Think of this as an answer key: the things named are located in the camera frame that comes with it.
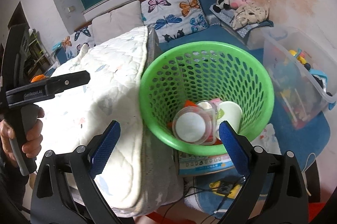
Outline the person's left hand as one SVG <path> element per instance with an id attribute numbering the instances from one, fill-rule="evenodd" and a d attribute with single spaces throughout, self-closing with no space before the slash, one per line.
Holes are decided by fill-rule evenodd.
<path id="1" fill-rule="evenodd" d="M 22 151 L 25 153 L 27 158 L 34 158 L 36 157 L 39 152 L 41 151 L 41 142 L 43 140 L 42 127 L 43 122 L 40 118 L 43 118 L 45 115 L 44 110 L 41 107 L 37 107 L 39 110 L 37 115 L 37 121 L 35 122 L 34 126 L 27 132 L 26 134 L 26 142 L 22 146 Z M 14 166 L 17 167 L 17 161 L 15 159 L 15 155 L 10 145 L 10 140 L 15 137 L 14 129 L 6 122 L 6 120 L 1 121 L 1 142 L 2 142 L 2 150 L 9 160 L 9 162 Z"/>

